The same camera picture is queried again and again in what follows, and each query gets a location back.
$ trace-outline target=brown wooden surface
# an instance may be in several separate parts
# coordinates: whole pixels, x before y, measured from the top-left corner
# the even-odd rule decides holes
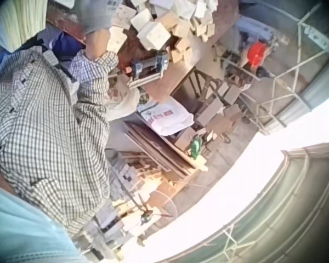
[[[239,18],[239,9],[237,0],[218,0],[218,10],[213,13],[215,23],[215,34],[208,39],[206,43],[202,42],[199,37],[189,37],[190,46],[192,47],[191,61],[185,64],[180,61],[176,64],[170,63],[162,79],[158,79],[143,86],[146,92],[159,102],[166,101],[172,91],[178,86],[189,71],[204,56],[205,53],[211,52],[211,46],[236,22]],[[78,23],[77,16],[71,14],[68,9],[49,1],[47,9],[47,21],[59,29],[67,32],[77,40],[83,42],[84,36],[82,28]],[[127,31],[127,40],[118,52],[120,60],[119,68],[124,69],[129,66],[133,60],[144,60],[152,57],[155,51],[146,51],[139,40],[137,32],[131,27]],[[170,43],[176,42],[177,38],[171,38]]]

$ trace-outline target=person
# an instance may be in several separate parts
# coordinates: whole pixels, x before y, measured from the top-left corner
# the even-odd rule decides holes
[[[66,76],[50,66],[41,47],[1,60],[0,256],[28,261],[57,253],[61,244],[71,250],[65,230],[77,234],[107,201],[107,76],[118,58],[106,47],[120,3],[76,1],[86,48],[69,67],[80,82],[73,106]]]

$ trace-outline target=green object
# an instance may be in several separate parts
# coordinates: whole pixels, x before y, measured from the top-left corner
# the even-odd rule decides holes
[[[200,155],[202,149],[202,139],[200,136],[195,136],[190,144],[190,157],[194,160]]]

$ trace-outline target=checkered shirt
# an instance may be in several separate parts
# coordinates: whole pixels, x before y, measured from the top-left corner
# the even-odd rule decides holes
[[[0,172],[71,236],[109,196],[107,75],[117,63],[115,53],[90,61],[81,50],[70,68],[81,83],[73,106],[65,75],[40,47],[0,65]]]

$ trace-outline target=red object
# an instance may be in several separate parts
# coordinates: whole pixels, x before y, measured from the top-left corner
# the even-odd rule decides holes
[[[267,49],[267,44],[260,41],[254,43],[247,52],[247,59],[252,67],[258,67],[262,64],[264,59],[264,52]]]

